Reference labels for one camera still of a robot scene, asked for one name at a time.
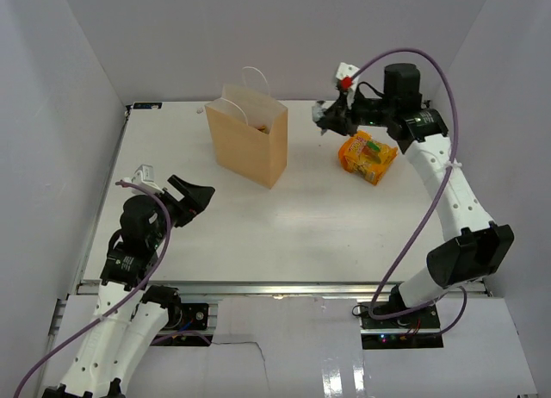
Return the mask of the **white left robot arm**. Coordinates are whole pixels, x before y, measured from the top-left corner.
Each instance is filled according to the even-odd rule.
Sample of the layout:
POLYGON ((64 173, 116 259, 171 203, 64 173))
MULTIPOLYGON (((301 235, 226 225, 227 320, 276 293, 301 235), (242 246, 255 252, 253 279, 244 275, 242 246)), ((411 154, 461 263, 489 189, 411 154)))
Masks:
POLYGON ((183 317, 176 289, 149 283, 167 252, 173 228, 184 227, 210 203, 215 189, 173 175, 175 198, 148 175, 118 182, 133 196, 123 206, 120 227, 108 243, 91 323, 71 336, 76 356, 45 397, 123 397, 146 350, 164 328, 183 317))

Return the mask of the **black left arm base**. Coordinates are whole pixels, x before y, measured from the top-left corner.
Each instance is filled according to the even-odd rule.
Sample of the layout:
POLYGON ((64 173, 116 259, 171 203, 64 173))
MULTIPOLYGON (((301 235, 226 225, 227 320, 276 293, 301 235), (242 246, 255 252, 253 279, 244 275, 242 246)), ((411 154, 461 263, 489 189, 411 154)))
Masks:
POLYGON ((151 346, 209 346, 207 334, 209 305, 182 303, 169 313, 169 323, 157 334, 151 346))

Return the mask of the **orange yellow candy bag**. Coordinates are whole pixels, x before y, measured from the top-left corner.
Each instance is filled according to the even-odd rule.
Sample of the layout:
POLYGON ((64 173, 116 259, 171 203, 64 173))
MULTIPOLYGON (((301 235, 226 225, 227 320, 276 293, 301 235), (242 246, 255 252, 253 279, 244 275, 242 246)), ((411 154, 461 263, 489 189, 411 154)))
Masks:
POLYGON ((344 170, 377 185, 397 157, 398 150, 396 146, 379 142, 371 134, 358 131, 341 145, 337 157, 344 170))

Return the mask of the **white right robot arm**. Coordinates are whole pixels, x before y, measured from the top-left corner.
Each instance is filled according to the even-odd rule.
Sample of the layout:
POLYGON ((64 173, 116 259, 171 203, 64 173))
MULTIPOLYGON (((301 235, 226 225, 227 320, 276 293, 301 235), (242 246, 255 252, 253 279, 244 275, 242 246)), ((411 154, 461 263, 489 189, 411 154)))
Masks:
POLYGON ((509 251, 514 233, 482 208, 455 158, 455 145, 440 113, 423 100, 420 72, 414 64, 384 69, 383 90, 365 97, 354 80, 358 67, 339 64, 337 100, 318 101, 313 121, 322 132, 347 137, 339 158, 347 171, 376 182, 402 153, 414 167, 437 213, 444 242, 426 256, 426 265, 393 287, 387 302, 372 303, 368 315, 407 328, 420 310, 451 289, 495 273, 509 251))

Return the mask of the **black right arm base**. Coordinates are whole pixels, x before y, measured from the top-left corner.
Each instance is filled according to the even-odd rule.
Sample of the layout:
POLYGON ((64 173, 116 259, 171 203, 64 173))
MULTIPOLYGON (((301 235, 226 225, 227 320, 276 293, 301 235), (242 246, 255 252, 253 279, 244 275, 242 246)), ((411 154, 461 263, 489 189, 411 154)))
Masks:
POLYGON ((364 351, 440 349, 443 336, 435 306, 419 310, 394 320, 374 320, 368 315, 368 303, 351 310, 361 325, 364 351))

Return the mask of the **silver foil snack packet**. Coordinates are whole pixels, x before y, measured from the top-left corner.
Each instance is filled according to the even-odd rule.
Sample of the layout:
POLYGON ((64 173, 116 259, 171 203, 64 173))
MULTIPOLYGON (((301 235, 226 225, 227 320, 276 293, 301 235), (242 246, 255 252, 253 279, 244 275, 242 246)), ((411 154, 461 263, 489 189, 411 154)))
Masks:
POLYGON ((312 106, 312 119, 315 125, 319 128, 321 135, 324 135, 326 133, 326 129, 321 126, 321 120, 325 116, 324 104, 324 100, 319 100, 316 101, 312 106))

